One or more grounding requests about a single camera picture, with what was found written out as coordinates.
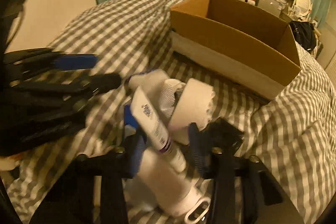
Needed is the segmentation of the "black object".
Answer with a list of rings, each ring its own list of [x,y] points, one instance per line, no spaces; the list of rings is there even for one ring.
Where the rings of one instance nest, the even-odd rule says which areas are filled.
[[[203,132],[211,148],[221,148],[231,155],[238,151],[244,139],[244,133],[223,118],[210,122]]]

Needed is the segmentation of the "white bottle with loop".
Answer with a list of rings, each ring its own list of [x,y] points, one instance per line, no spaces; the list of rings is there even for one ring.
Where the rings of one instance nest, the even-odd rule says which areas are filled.
[[[171,217],[197,223],[210,209],[211,199],[150,148],[143,152],[137,176],[154,194],[158,206]]]

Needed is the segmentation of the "white cream tube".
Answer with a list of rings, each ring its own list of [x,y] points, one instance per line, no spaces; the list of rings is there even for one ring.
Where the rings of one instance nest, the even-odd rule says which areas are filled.
[[[186,169],[186,159],[181,149],[175,145],[166,126],[141,87],[138,87],[134,92],[130,110],[150,140],[151,146],[165,158],[177,173],[183,172]]]

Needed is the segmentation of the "white mesh sock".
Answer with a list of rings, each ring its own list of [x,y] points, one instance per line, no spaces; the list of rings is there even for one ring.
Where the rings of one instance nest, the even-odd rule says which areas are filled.
[[[172,79],[162,69],[130,76],[125,85],[133,93],[140,87],[165,125],[168,124],[185,88],[185,83]]]

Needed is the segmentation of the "grey checkered duvet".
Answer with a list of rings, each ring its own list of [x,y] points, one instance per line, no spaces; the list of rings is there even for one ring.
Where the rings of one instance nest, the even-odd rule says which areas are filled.
[[[335,194],[335,88],[319,63],[298,47],[301,71],[274,100],[261,105],[208,70],[180,61],[171,49],[170,7],[184,0],[111,0],[84,11],[51,43],[68,53],[94,53],[96,73],[122,76],[161,68],[215,89],[214,118],[244,132],[240,156],[257,155],[286,191],[305,223],[314,223]],[[7,194],[23,223],[79,154],[108,151],[122,131],[124,87],[98,99],[87,126],[26,153]]]

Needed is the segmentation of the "cardboard box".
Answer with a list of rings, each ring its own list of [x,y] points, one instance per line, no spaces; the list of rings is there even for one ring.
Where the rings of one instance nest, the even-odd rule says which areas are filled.
[[[272,100],[300,73],[288,23],[239,0],[184,0],[170,8],[174,51]]]

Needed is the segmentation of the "black clothes pile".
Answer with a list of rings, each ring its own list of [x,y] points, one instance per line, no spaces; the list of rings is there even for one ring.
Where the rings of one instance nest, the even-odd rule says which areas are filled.
[[[295,20],[292,20],[289,25],[295,41],[298,42],[304,50],[312,53],[317,45],[314,26],[309,22],[299,22]]]

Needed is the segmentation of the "grey cabinet box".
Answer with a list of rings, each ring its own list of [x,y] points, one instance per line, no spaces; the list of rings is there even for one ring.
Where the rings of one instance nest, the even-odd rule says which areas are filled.
[[[257,7],[267,11],[268,13],[279,17],[284,5],[277,0],[257,0]]]

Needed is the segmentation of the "white oval mirror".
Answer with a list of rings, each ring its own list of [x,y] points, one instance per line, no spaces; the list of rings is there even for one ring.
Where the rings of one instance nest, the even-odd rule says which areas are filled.
[[[293,2],[293,12],[297,16],[307,16],[312,9],[311,0],[294,0]]]

